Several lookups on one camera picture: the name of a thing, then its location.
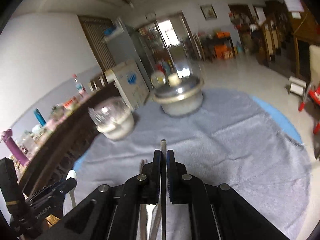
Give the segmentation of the dark chopstick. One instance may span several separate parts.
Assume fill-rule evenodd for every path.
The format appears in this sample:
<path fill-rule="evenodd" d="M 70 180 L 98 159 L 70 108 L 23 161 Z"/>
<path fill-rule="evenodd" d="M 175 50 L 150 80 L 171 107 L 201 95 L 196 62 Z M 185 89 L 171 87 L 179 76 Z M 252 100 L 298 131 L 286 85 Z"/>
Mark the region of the dark chopstick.
<path fill-rule="evenodd" d="M 166 201 L 167 201 L 167 141 L 161 140 L 161 223 L 162 223 L 162 240 L 166 240 Z"/>

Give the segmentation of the carved wooden sideboard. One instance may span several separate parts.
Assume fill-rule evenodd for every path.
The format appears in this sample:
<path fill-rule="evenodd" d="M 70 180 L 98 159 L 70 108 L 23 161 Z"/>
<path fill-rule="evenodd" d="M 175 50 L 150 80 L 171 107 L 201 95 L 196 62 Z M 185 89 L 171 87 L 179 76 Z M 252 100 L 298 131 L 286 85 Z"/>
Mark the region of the carved wooden sideboard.
<path fill-rule="evenodd" d="M 119 95 L 114 85 L 107 85 L 90 96 L 57 126 L 20 176 L 18 185 L 25 195 L 31 196 L 67 175 L 98 135 L 88 109 Z"/>

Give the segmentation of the grey table cloth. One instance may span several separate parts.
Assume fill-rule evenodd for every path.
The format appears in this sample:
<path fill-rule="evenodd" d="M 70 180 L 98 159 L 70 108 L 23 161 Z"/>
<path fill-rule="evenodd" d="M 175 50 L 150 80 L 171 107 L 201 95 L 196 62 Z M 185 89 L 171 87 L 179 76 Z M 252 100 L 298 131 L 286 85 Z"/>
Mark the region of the grey table cloth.
<path fill-rule="evenodd" d="M 296 239 L 309 203 L 311 163 L 249 95 L 204 91 L 199 110 L 173 118 L 148 102 L 135 111 L 133 132 L 121 141 L 98 135 L 76 171 L 75 200 L 101 184 L 117 186 L 152 161 L 162 139 L 187 171 L 210 185 L 229 184 L 289 239 Z"/>

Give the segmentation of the white bowl with plastic bag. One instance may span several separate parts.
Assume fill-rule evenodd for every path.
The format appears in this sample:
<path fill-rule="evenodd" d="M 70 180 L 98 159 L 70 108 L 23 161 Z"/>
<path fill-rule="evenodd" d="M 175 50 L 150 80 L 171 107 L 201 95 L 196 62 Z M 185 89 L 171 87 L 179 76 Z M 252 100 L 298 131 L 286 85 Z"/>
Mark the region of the white bowl with plastic bag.
<path fill-rule="evenodd" d="M 89 108 L 88 113 L 97 130 L 113 141 L 124 139 L 135 126 L 131 109 L 119 96 L 108 98 L 94 108 Z"/>

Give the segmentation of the aluminium pot with lid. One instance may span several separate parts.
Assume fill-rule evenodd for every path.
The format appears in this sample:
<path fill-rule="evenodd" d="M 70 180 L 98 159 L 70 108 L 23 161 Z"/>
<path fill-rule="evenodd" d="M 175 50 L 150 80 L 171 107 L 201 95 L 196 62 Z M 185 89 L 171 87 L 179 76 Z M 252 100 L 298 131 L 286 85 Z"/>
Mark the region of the aluminium pot with lid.
<path fill-rule="evenodd" d="M 177 73 L 168 76 L 168 82 L 157 88 L 153 99 L 163 111 L 173 117 L 197 111 L 203 102 L 204 80 L 198 76 L 180 78 Z"/>

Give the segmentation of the purple thermos bottle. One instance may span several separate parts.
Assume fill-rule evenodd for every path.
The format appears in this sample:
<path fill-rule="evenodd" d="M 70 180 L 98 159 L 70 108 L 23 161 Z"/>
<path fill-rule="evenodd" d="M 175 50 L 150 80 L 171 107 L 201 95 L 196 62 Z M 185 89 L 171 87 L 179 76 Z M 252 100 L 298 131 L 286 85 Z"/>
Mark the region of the purple thermos bottle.
<path fill-rule="evenodd" d="M 21 151 L 21 149 L 17 146 L 16 142 L 12 138 L 12 129 L 7 129 L 2 132 L 1 141 L 4 141 L 7 148 L 22 166 L 26 167 L 29 164 L 29 159 Z"/>

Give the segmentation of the blue thermos bottle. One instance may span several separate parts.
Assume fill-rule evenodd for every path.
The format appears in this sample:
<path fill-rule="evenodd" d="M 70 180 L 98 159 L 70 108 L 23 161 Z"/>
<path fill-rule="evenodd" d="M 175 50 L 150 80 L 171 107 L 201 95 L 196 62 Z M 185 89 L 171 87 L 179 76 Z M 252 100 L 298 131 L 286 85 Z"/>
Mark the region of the blue thermos bottle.
<path fill-rule="evenodd" d="M 46 125 L 46 120 L 44 119 L 44 117 L 42 116 L 42 114 L 40 113 L 40 111 L 37 108 L 34 110 L 34 115 L 35 115 L 36 119 L 38 120 L 38 122 L 40 123 L 40 125 L 42 127 L 44 127 Z"/>

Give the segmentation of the grey refrigerator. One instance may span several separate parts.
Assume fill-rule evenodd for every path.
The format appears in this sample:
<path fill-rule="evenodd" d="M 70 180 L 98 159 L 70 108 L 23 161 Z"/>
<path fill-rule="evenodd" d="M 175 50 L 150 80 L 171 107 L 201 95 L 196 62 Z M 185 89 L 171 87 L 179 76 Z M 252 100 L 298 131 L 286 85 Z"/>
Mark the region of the grey refrigerator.
<path fill-rule="evenodd" d="M 150 77 L 154 72 L 155 61 L 137 30 L 116 18 L 113 25 L 104 31 L 104 43 L 116 64 L 134 60 L 147 87 L 153 89 Z"/>

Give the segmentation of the clear plastic bottle red cap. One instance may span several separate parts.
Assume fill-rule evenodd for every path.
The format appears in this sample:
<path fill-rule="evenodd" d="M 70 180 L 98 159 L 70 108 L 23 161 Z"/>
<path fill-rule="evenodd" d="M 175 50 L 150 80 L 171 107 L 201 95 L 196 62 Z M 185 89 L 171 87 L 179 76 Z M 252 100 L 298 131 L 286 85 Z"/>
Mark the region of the clear plastic bottle red cap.
<path fill-rule="evenodd" d="M 84 97 L 86 95 L 86 90 L 82 83 L 78 81 L 78 76 L 76 74 L 73 74 L 73 80 L 75 82 L 76 90 L 78 91 L 81 97 Z"/>

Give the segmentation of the small white step stool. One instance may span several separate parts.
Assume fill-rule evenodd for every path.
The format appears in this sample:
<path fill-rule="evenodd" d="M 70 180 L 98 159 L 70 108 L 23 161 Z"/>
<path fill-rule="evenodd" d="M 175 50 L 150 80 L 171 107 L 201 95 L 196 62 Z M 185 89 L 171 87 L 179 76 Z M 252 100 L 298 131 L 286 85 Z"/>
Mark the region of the small white step stool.
<path fill-rule="evenodd" d="M 289 77 L 289 89 L 288 93 L 296 94 L 298 96 L 303 96 L 307 83 L 301 79 L 298 79 L 294 76 Z"/>

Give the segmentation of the round wall clock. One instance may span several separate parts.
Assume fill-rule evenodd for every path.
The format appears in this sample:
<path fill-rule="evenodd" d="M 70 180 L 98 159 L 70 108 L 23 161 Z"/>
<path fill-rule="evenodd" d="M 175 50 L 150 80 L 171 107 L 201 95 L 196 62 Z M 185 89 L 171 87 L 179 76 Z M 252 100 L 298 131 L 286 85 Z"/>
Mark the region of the round wall clock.
<path fill-rule="evenodd" d="M 151 13 L 146 14 L 145 18 L 146 18 L 146 20 L 147 20 L 148 22 L 153 22 L 153 21 L 156 20 L 157 15 L 156 15 L 155 12 L 151 12 Z"/>

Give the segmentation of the framed wall picture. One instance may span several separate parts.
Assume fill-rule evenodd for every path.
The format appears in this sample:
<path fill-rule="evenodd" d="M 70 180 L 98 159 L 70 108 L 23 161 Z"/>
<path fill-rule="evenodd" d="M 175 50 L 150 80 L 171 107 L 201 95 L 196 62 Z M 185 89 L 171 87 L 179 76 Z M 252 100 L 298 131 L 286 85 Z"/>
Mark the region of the framed wall picture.
<path fill-rule="evenodd" d="M 205 20 L 217 19 L 216 12 L 211 4 L 201 5 L 200 9 Z"/>

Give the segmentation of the wall calendar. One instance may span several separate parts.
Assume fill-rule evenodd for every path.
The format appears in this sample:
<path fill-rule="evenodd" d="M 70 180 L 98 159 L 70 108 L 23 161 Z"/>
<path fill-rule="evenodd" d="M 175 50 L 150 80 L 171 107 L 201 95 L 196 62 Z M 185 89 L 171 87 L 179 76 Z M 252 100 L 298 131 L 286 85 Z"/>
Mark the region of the wall calendar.
<path fill-rule="evenodd" d="M 303 5 L 300 0 L 284 0 L 289 12 L 304 12 Z"/>

